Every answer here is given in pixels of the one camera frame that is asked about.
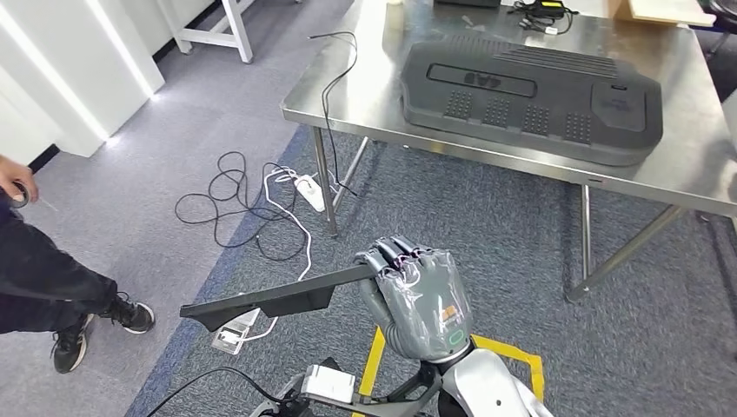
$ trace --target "stainless steel table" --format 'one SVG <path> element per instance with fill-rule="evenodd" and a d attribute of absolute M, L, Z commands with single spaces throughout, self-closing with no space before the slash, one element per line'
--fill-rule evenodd
<path fill-rule="evenodd" d="M 727 130 L 711 76 L 695 34 L 665 25 L 625 23 L 577 16 L 565 35 L 522 31 L 519 16 L 507 9 L 484 10 L 433 5 L 430 0 L 356 0 L 339 30 L 351 30 L 358 41 L 358 61 L 330 95 L 330 126 L 366 136 L 342 179 L 350 182 L 368 137 L 412 148 L 458 156 L 498 167 L 581 185 L 583 283 L 567 294 L 570 301 L 586 292 L 625 261 L 637 248 L 687 209 L 737 215 L 737 153 Z M 562 156 L 516 148 L 410 125 L 402 116 L 399 74 L 412 43 L 475 31 L 479 36 L 557 50 L 627 60 L 640 73 L 660 81 L 664 135 L 640 165 L 607 167 Z M 329 39 L 282 104 L 287 120 L 312 126 L 320 182 L 328 184 L 321 129 L 322 89 L 344 71 L 353 50 L 344 40 Z M 591 264 L 588 188 L 644 197 L 670 206 L 598 268 Z M 322 187 L 329 231 L 337 234 L 335 211 L 345 189 L 335 198 Z"/>

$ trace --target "person's leg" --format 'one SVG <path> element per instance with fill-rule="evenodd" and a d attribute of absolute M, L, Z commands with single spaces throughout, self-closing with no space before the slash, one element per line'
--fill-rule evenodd
<path fill-rule="evenodd" d="M 148 306 L 119 296 L 115 281 L 75 261 L 43 232 L 18 219 L 0 226 L 0 295 L 5 332 L 56 332 L 55 363 L 59 355 L 79 354 L 79 349 L 83 354 L 91 314 L 137 334 L 147 332 L 155 321 Z M 76 344 L 68 352 L 64 345 L 69 343 L 61 340 Z M 74 359 L 78 364 L 81 357 Z"/>
<path fill-rule="evenodd" d="M 92 314 L 81 314 L 71 301 L 42 300 L 0 294 L 0 334 L 54 332 L 54 368 L 73 371 L 87 352 L 87 325 Z"/>
<path fill-rule="evenodd" d="M 80 301 L 98 314 L 110 306 L 117 284 L 56 248 L 37 228 L 14 218 L 0 227 L 0 293 Z"/>

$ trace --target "person's hand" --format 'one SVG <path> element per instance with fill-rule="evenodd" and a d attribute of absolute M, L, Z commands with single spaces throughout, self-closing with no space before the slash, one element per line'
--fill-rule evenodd
<path fill-rule="evenodd" d="M 21 202 L 23 193 L 13 184 L 14 181 L 25 186 L 32 202 L 38 200 L 38 187 L 33 181 L 33 171 L 0 155 L 0 189 L 3 189 L 5 194 L 13 200 Z"/>

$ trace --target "black pants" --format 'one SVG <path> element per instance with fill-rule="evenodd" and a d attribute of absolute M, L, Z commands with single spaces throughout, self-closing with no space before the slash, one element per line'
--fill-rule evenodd
<path fill-rule="evenodd" d="M 43 232 L 16 218 L 0 225 L 0 334 L 53 332 L 100 314 L 115 281 L 75 261 Z"/>

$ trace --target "sneaker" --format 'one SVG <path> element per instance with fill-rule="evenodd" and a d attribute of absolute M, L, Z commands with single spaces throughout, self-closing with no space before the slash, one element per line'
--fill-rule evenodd
<path fill-rule="evenodd" d="M 128 301 L 129 297 L 125 293 L 122 298 L 116 295 L 108 311 L 100 314 L 100 317 L 117 321 L 123 328 L 134 334 L 146 333 L 154 327 L 156 319 L 154 311 L 142 302 Z"/>
<path fill-rule="evenodd" d="M 82 315 L 79 321 L 64 330 L 54 333 L 54 347 L 51 356 L 54 368 L 59 374 L 68 374 L 76 369 L 87 352 L 87 325 L 94 317 L 92 314 Z"/>

